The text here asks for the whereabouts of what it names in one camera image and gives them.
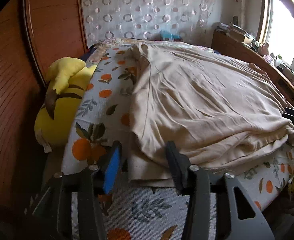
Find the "beige t-shirt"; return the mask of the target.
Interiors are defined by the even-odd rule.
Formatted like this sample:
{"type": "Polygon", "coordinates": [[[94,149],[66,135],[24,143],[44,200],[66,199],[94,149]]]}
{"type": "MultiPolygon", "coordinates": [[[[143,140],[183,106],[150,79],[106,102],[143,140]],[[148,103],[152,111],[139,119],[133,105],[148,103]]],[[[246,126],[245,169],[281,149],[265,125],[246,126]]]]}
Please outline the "beige t-shirt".
{"type": "Polygon", "coordinates": [[[208,171],[243,173],[284,144],[294,125],[287,99],[252,63],[197,49],[131,46],[137,81],[131,96],[129,180],[172,187],[165,145],[208,171]]]}

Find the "orange fruit print sheet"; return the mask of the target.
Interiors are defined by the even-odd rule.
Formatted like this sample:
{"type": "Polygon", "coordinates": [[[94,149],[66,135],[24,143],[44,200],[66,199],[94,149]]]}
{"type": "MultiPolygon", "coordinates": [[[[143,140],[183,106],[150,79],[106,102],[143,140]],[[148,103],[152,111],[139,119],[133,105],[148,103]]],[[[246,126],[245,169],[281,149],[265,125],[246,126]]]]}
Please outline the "orange fruit print sheet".
{"type": "MultiPolygon", "coordinates": [[[[76,113],[62,162],[64,174],[98,165],[115,140],[122,159],[110,194],[99,197],[108,239],[182,239],[188,196],[172,187],[129,180],[130,105],[137,81],[131,46],[108,48],[76,113]]],[[[236,174],[260,210],[268,207],[294,177],[294,145],[284,144],[264,161],[236,174]]]]}

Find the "window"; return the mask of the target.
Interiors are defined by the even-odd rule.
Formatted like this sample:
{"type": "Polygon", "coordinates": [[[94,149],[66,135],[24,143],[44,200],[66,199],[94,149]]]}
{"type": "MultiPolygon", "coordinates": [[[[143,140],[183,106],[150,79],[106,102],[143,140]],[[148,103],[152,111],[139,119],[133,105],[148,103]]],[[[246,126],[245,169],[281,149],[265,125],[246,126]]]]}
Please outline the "window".
{"type": "Polygon", "coordinates": [[[262,0],[256,39],[294,70],[294,18],[280,0],[262,0]]]}

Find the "clutter on desk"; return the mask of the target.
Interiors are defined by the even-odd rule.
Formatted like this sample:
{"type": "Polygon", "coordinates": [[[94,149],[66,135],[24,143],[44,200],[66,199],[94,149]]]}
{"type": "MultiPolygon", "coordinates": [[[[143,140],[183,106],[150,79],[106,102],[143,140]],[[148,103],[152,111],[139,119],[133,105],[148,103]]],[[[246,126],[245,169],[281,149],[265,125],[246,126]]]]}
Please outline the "clutter on desk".
{"type": "Polygon", "coordinates": [[[259,43],[254,36],[233,23],[216,23],[215,30],[225,33],[235,41],[244,44],[246,48],[253,50],[263,57],[267,63],[278,69],[294,85],[294,70],[279,56],[269,53],[268,43],[259,43]]]}

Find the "yellow plush toy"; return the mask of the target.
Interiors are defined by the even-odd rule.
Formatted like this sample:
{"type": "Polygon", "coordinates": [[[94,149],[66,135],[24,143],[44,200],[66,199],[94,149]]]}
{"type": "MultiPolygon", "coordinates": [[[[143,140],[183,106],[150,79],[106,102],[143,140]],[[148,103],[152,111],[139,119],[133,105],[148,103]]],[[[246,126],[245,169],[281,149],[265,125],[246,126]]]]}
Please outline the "yellow plush toy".
{"type": "Polygon", "coordinates": [[[90,80],[96,67],[96,63],[87,65],[74,57],[63,57],[50,65],[44,104],[34,123],[36,140],[45,153],[67,144],[76,111],[85,92],[93,87],[90,80]]]}

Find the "wooden desk cabinet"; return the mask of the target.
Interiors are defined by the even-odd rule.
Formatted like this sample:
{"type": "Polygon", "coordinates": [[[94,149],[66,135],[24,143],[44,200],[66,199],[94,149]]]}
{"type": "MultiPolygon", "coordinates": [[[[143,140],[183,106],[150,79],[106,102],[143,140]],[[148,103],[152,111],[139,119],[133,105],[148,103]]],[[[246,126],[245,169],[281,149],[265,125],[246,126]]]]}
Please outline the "wooden desk cabinet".
{"type": "Polygon", "coordinates": [[[263,57],[253,50],[246,48],[244,44],[217,30],[214,31],[211,48],[222,55],[257,65],[266,72],[282,95],[294,106],[294,85],[278,69],[267,63],[263,57]]]}

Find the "blue box on bed end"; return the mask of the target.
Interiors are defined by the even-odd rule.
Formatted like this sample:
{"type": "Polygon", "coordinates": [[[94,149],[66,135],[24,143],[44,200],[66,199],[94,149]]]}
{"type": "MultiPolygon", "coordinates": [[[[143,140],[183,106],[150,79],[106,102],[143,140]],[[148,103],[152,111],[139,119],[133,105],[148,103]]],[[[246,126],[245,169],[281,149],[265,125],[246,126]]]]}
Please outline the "blue box on bed end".
{"type": "Polygon", "coordinates": [[[183,39],[181,38],[180,35],[178,34],[173,34],[171,32],[162,30],[160,31],[160,38],[162,41],[177,41],[177,42],[182,42],[183,39]]]}

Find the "sheer circle pattern curtain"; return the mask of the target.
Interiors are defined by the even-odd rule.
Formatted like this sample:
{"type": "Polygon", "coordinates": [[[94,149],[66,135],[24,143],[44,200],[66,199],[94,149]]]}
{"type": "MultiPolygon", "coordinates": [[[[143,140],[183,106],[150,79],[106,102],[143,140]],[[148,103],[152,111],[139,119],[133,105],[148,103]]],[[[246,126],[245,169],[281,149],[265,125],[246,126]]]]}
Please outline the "sheer circle pattern curtain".
{"type": "Polygon", "coordinates": [[[155,40],[165,30],[203,43],[215,0],[81,0],[87,45],[112,38],[155,40]]]}

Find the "wooden slatted wardrobe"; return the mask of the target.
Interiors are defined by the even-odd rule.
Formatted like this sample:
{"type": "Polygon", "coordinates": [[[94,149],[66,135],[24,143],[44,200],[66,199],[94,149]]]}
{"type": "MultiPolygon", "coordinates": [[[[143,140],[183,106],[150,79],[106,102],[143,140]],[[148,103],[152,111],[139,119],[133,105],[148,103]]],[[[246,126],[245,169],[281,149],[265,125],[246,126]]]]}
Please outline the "wooden slatted wardrobe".
{"type": "Polygon", "coordinates": [[[81,0],[0,0],[0,208],[24,208],[44,152],[34,121],[49,65],[86,51],[81,0]]]}

